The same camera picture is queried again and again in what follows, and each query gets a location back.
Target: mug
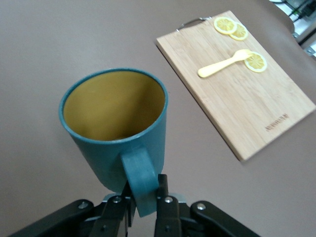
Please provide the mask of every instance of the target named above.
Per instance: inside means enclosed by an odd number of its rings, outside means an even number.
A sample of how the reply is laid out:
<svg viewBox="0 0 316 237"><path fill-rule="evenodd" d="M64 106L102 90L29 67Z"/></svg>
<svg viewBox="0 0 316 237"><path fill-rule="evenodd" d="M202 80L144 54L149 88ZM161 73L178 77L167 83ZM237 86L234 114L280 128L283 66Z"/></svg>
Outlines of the mug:
<svg viewBox="0 0 316 237"><path fill-rule="evenodd" d="M140 217L156 211L164 163L168 94L152 74L115 68L91 74L68 89L59 119L108 189L129 182Z"/></svg>

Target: cutting board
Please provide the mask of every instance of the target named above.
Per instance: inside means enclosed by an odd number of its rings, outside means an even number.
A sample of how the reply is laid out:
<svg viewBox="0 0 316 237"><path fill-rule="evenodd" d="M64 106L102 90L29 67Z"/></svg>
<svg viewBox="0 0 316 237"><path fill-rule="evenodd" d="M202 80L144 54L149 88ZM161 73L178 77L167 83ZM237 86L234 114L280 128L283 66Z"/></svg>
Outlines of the cutting board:
<svg viewBox="0 0 316 237"><path fill-rule="evenodd" d="M240 22L227 11L162 36L157 46L236 157L244 161L316 106L251 32L244 41L217 32L213 22L219 16ZM197 75L199 68L228 59L244 48L265 57L268 67L264 72L253 72L240 61L205 79Z"/></svg>

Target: brand logo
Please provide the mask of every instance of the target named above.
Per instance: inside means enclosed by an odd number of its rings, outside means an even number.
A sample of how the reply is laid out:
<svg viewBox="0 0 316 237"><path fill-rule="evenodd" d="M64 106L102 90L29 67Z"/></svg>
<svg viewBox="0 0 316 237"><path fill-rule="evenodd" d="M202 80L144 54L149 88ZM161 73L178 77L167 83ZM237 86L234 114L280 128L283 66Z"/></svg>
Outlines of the brand logo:
<svg viewBox="0 0 316 237"><path fill-rule="evenodd" d="M280 123L284 122L286 119L289 118L289 115L284 114L280 117L278 117L274 122L270 123L268 126L266 126L266 131L269 132L273 130L276 126L278 126Z"/></svg>

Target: gray tabletop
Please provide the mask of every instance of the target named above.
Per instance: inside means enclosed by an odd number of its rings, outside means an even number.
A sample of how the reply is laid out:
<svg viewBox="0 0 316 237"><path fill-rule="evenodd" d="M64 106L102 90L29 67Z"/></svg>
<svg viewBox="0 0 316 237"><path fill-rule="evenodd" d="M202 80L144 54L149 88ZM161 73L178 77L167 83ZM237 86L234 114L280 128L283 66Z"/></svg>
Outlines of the gray tabletop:
<svg viewBox="0 0 316 237"><path fill-rule="evenodd" d="M0 3L0 236L81 198L111 193L58 119L65 91L114 67L156 75L169 93L163 173L188 204L207 200L261 236L314 236L316 115L239 162L155 45L183 22L231 10L316 103L316 63L269 1L130 0ZM153 236L136 214L129 236Z"/></svg>

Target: lemon slice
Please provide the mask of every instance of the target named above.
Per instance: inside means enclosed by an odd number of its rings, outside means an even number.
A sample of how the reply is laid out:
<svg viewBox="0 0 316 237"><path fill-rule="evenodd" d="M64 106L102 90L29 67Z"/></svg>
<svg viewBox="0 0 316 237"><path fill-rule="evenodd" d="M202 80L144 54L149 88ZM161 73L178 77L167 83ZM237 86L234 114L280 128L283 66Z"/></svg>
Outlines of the lemon slice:
<svg viewBox="0 0 316 237"><path fill-rule="evenodd" d="M252 53L253 55L245 59L244 61L246 64L246 67L256 73L263 72L268 66L266 59L260 53L257 53L257 52L252 52Z"/></svg>
<svg viewBox="0 0 316 237"><path fill-rule="evenodd" d="M236 31L237 24L231 18L221 16L215 19L214 27L219 33L230 35Z"/></svg>
<svg viewBox="0 0 316 237"><path fill-rule="evenodd" d="M247 28L239 23L236 22L237 24L237 30L235 32L233 32L232 34L230 34L229 36L232 37L235 40L244 40L248 37L248 30Z"/></svg>

